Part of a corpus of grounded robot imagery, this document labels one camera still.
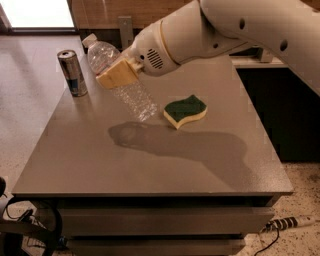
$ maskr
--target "brown wooden wall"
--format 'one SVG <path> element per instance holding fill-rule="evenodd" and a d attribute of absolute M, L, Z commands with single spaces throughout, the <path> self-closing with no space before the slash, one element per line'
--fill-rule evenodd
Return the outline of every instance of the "brown wooden wall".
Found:
<path fill-rule="evenodd" d="M 118 28 L 118 16 L 131 16 L 133 28 L 141 29 L 191 2 L 191 0 L 68 1 L 78 29 Z M 320 10 L 320 0 L 301 1 Z"/>

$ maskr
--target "gray floor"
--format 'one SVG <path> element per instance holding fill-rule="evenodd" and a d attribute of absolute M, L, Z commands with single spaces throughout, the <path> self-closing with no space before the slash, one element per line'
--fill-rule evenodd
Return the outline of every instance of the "gray floor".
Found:
<path fill-rule="evenodd" d="M 75 36 L 0 36 L 0 175 L 7 180 L 7 192 L 21 175 L 66 88 L 56 54 L 67 48 L 76 50 L 80 63 L 86 61 Z M 285 163 L 283 168 L 295 192 L 276 204 L 276 218 L 314 215 L 320 220 L 320 164 Z M 248 235 L 247 246 L 238 256 L 253 255 L 274 238 L 275 233 Z M 320 255 L 319 238 L 319 222 L 282 231 L 279 241 L 259 255 Z"/>

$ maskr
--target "window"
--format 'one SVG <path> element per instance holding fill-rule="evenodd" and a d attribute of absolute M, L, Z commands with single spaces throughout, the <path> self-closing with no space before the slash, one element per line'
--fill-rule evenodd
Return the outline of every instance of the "window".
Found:
<path fill-rule="evenodd" d="M 74 28 L 67 0 L 0 0 L 12 28 Z"/>

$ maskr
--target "green sponge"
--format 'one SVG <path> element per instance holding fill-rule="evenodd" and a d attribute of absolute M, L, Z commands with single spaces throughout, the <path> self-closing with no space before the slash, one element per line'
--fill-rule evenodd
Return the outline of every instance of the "green sponge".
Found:
<path fill-rule="evenodd" d="M 179 129 L 183 124 L 200 120 L 207 113 L 207 106 L 196 96 L 169 103 L 164 108 L 164 116 Z"/>

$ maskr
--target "sponge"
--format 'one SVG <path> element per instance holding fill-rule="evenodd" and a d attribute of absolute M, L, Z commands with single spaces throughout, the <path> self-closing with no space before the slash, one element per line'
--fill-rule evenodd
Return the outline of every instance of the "sponge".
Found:
<path fill-rule="evenodd" d="M 105 72 L 97 76 L 98 83 L 106 89 L 129 85 L 138 79 L 136 68 L 126 59 L 115 63 Z"/>
<path fill-rule="evenodd" d="M 206 104 L 195 95 L 169 103 L 163 112 L 164 116 L 176 129 L 179 129 L 185 123 L 200 120 L 206 113 Z"/>

